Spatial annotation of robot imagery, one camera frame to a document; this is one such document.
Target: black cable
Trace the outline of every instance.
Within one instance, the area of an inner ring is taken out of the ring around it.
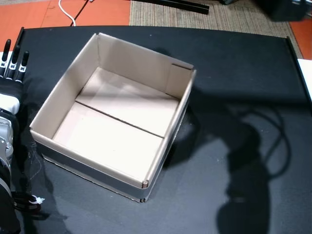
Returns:
[[[80,11],[77,13],[77,15],[75,16],[74,20],[76,20],[78,18],[78,16],[80,15],[80,13],[83,11],[84,7],[88,4],[89,0],[85,0],[86,2],[84,3],[84,5],[82,6],[82,8],[80,9]]]

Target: black bar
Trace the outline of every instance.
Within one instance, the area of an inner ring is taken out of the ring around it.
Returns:
[[[209,13],[209,6],[183,0],[136,0],[136,1],[174,7],[181,10],[193,11],[205,15]]]

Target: white paper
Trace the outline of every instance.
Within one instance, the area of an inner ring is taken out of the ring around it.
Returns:
[[[310,97],[312,96],[312,60],[298,59],[304,80],[309,91]]]

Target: white object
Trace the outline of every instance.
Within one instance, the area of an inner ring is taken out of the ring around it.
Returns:
[[[0,108],[16,115],[20,108],[20,101],[16,97],[0,94]]]
[[[33,204],[33,205],[36,205],[36,204],[42,204],[43,201],[45,200],[44,198],[41,198],[41,197],[37,197],[35,195],[32,195],[36,201],[29,201],[29,203]]]
[[[68,18],[70,18],[70,19],[72,20],[74,26],[76,26],[75,19],[74,19],[71,15],[69,15],[69,14],[63,9],[63,7],[62,7],[61,4],[60,4],[61,1],[62,1],[62,0],[59,0],[59,1],[58,1],[58,6],[59,6],[60,10],[61,10]]]
[[[304,80],[310,94],[312,96],[312,60],[298,59]]]

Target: box flap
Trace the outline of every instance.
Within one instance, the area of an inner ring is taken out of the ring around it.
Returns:
[[[146,85],[97,68],[76,101],[164,137],[179,100]]]
[[[53,140],[95,164],[141,183],[162,142],[160,137],[79,103],[73,105]]]

